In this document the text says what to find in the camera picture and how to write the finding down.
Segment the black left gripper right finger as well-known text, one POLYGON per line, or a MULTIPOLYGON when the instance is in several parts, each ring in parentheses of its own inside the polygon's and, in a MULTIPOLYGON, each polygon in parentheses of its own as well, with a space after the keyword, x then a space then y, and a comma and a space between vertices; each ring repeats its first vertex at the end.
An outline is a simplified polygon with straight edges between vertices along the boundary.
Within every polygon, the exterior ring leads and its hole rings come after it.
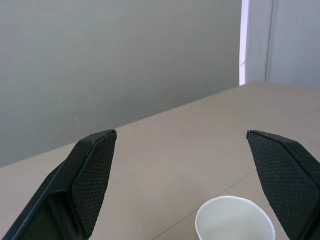
POLYGON ((297 141, 249 130, 265 197, 291 240, 320 238, 320 163, 297 141))

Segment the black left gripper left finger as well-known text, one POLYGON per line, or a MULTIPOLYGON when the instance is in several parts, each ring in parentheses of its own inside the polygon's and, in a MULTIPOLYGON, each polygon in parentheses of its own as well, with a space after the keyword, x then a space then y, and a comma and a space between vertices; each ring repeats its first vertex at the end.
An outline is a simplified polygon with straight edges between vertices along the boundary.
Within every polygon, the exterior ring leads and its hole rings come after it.
POLYGON ((79 140, 7 231, 9 240, 88 240, 108 187, 117 132, 79 140))

